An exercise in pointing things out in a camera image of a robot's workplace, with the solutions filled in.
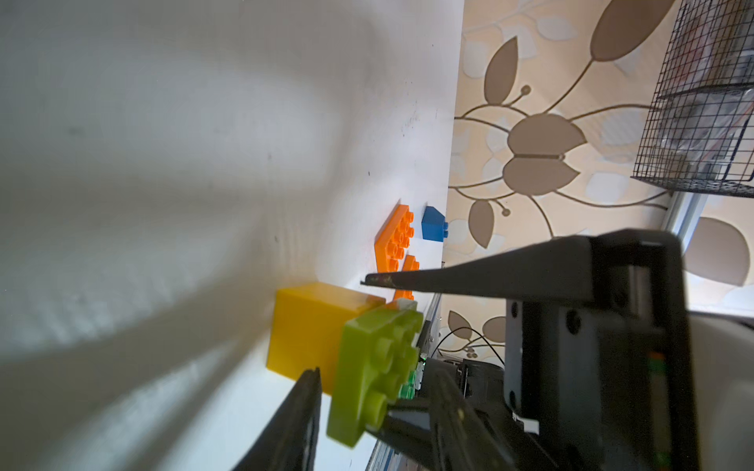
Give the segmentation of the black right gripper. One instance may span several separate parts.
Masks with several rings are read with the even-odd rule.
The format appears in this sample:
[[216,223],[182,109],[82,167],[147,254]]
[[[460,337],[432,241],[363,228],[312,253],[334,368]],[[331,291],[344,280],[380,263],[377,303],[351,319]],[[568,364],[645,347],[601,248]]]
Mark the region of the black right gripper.
[[[690,332],[672,234],[573,235],[417,270],[413,292],[508,300],[506,402],[563,470],[700,466]],[[365,276],[389,288],[393,273]]]

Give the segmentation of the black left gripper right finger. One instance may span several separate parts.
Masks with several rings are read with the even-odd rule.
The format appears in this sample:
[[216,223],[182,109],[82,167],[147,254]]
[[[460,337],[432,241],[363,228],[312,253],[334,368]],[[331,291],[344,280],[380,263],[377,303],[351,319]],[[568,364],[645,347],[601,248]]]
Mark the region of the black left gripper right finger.
[[428,375],[435,470],[516,470],[516,460],[489,434],[445,371]]

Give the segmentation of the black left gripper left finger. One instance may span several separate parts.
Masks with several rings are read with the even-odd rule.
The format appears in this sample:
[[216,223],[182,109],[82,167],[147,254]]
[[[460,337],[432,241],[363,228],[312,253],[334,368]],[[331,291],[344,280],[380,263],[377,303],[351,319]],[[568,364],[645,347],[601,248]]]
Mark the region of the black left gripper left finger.
[[304,371],[234,470],[313,470],[321,398],[320,370]]

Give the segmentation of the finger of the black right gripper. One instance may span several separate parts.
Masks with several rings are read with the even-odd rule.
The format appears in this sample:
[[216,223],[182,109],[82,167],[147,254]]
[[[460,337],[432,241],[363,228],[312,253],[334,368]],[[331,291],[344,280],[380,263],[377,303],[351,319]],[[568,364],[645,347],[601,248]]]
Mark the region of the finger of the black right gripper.
[[424,468],[439,470],[428,411],[389,411],[379,429],[366,431]]

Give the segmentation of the green lego brick square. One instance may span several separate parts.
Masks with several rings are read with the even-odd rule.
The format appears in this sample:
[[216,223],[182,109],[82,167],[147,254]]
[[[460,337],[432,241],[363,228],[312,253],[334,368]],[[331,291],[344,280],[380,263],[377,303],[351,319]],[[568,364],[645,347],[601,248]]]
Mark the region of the green lego brick square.
[[414,371],[410,372],[408,380],[402,384],[398,398],[400,400],[413,400],[421,389],[425,359],[420,358]]

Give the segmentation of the lime green lego brick small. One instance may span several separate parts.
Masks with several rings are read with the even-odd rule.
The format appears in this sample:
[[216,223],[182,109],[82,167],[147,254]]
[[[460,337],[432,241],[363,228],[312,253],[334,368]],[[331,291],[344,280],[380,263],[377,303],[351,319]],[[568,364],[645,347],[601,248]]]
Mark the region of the lime green lego brick small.
[[339,349],[327,436],[354,447],[382,427],[418,363],[414,338],[424,318],[413,300],[398,299],[345,323]]

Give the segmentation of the yellow lego brick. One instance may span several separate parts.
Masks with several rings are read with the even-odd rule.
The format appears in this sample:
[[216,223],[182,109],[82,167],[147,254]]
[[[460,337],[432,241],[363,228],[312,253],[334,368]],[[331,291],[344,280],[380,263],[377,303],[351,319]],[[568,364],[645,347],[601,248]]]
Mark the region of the yellow lego brick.
[[330,396],[345,323],[385,304],[380,296],[320,282],[278,290],[266,368],[292,380],[319,369]]

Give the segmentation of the orange lego brick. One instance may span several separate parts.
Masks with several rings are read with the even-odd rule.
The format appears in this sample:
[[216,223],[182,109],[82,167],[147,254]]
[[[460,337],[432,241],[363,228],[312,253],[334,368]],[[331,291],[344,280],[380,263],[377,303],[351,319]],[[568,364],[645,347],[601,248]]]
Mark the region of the orange lego brick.
[[402,270],[390,277],[389,288],[394,292],[393,302],[414,301],[415,294],[410,289],[408,282],[412,280],[412,273],[420,268],[416,257],[412,254],[406,256],[403,262]]
[[398,272],[414,237],[414,214],[407,205],[400,204],[377,235],[374,254],[379,273]]

